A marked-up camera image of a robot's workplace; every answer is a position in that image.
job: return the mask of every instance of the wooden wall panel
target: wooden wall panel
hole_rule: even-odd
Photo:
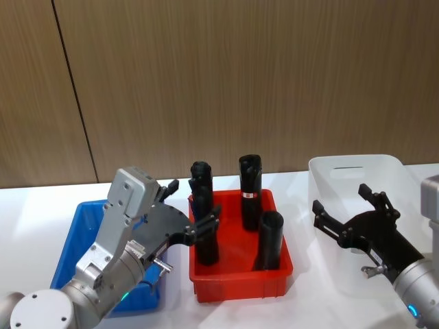
[[[56,0],[99,178],[439,161],[437,0]]]
[[[0,187],[96,182],[50,0],[0,0]]]

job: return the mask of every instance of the black cylindrical object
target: black cylindrical object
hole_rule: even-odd
[[[262,214],[262,163],[257,154],[239,158],[241,178],[241,217],[244,229],[257,231]]]
[[[205,218],[213,209],[212,168],[206,162],[197,161],[191,167],[191,174],[191,208],[196,222]],[[216,231],[198,241],[195,244],[195,252],[200,264],[215,264],[220,258]]]
[[[265,211],[259,223],[258,254],[254,270],[278,269],[281,264],[283,217],[277,211]]]

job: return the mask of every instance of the blue indicator light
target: blue indicator light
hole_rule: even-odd
[[[126,298],[126,296],[128,296],[128,294],[129,293],[126,293],[125,295],[123,295],[121,301],[123,301]]]
[[[407,308],[408,308],[409,312],[413,315],[413,317],[415,319],[418,319],[419,313],[418,313],[418,310],[416,310],[416,307],[414,307],[413,305],[409,304],[407,306]]]

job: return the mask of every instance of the white table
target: white table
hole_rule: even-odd
[[[439,173],[439,164],[407,168],[418,183]],[[215,190],[239,188],[239,177],[217,177],[213,183]],[[0,295],[49,287],[76,206],[105,199],[109,186],[0,190]],[[263,187],[273,192],[277,210],[285,219],[284,235],[294,264],[292,285],[285,296],[199,304],[189,280],[189,249],[174,246],[167,252],[174,271],[161,286],[160,308],[144,315],[105,319],[98,328],[415,328],[396,294],[386,299],[355,299],[333,286],[318,245],[323,234],[314,230],[308,212],[306,171],[264,174]],[[180,189],[167,203],[187,214],[189,194],[187,180],[180,180]]]

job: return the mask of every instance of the blue plastic bin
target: blue plastic bin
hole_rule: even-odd
[[[85,251],[95,242],[97,232],[104,218],[103,205],[106,200],[83,202],[76,208],[60,261],[50,287],[61,289],[75,274],[75,266]],[[156,282],[160,269],[152,265],[145,274],[144,280]],[[131,290],[112,313],[151,310],[158,306],[159,287],[151,294],[150,286],[139,284]]]

